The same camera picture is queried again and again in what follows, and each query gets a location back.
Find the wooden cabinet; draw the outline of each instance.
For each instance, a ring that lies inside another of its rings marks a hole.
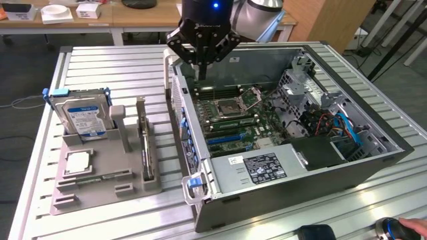
[[[375,0],[284,0],[283,8],[297,21],[289,42],[327,41],[341,53]]]

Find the hard drive label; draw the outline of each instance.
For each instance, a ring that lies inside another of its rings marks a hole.
[[[273,152],[248,157],[243,159],[243,162],[255,184],[267,183],[287,176]]]
[[[104,122],[97,117],[100,113],[97,106],[73,107],[68,108],[66,111],[80,135],[92,137],[105,133]]]

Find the hard drive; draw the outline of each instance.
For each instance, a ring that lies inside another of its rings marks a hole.
[[[115,128],[109,117],[112,104],[108,88],[72,91],[58,88],[48,96],[48,101],[66,134],[79,134],[83,141],[107,137],[107,130]]]

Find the gray floor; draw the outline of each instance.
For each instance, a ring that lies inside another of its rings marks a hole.
[[[372,29],[380,13],[369,15],[363,26]],[[413,34],[396,59],[401,53],[416,42],[420,35]],[[14,35],[10,36],[13,46],[0,43],[0,105],[6,105],[12,100],[38,95],[42,88],[49,86],[53,74],[57,52],[49,52],[45,48],[41,35]],[[54,46],[105,46],[112,45],[109,34],[93,33],[88,35],[57,34],[50,35],[49,40]],[[140,33],[135,36],[135,41],[129,44],[155,44],[157,34]],[[384,56],[387,48],[379,49]],[[345,57],[355,66],[356,61],[352,57]],[[372,54],[361,66],[361,70],[368,74],[380,61],[381,56]],[[388,70],[379,78],[375,85],[387,94],[391,100],[400,106],[413,120],[427,129],[427,52],[416,59],[411,67],[403,66],[401,62]],[[40,103],[40,99],[29,100],[28,106]],[[36,138],[38,122],[41,118],[41,108],[18,110],[13,108],[0,108],[0,138],[6,136],[28,136]],[[25,138],[0,140],[0,158],[16,160],[30,155],[32,141]],[[26,162],[0,161],[0,201],[17,200],[21,185],[25,177]],[[0,204],[0,239],[5,239],[9,233],[12,218],[14,214],[14,204]]]

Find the blue cable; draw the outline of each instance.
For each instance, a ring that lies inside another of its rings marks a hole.
[[[387,221],[387,229],[388,229],[389,236],[392,237],[392,240],[395,240],[396,238],[393,236],[392,230],[389,229],[389,221],[391,220]]]
[[[336,115],[340,116],[340,118],[343,119],[344,124],[345,124],[347,129],[348,129],[348,132],[349,132],[349,135],[351,135],[355,143],[361,145],[361,141],[360,141],[359,135],[355,134],[355,132],[353,132],[353,128],[352,128],[352,125],[349,124],[347,116],[344,114],[341,114],[341,113],[337,113]]]

